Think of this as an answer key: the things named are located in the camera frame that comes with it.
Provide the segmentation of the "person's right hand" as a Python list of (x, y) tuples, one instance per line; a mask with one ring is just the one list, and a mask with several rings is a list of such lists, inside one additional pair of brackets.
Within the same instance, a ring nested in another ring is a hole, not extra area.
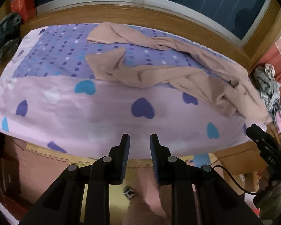
[(260, 191), (265, 190), (268, 186), (272, 187), (272, 186), (276, 186), (278, 184), (279, 184), (279, 181), (272, 179), (268, 169), (265, 169), (261, 172), (260, 179), (258, 181)]

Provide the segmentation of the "green sleeved right forearm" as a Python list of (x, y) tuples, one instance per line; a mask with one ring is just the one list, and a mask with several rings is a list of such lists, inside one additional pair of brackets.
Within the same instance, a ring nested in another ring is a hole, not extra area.
[(274, 188), (255, 205), (259, 206), (259, 217), (263, 224), (272, 224), (281, 213), (281, 182), (273, 184)]

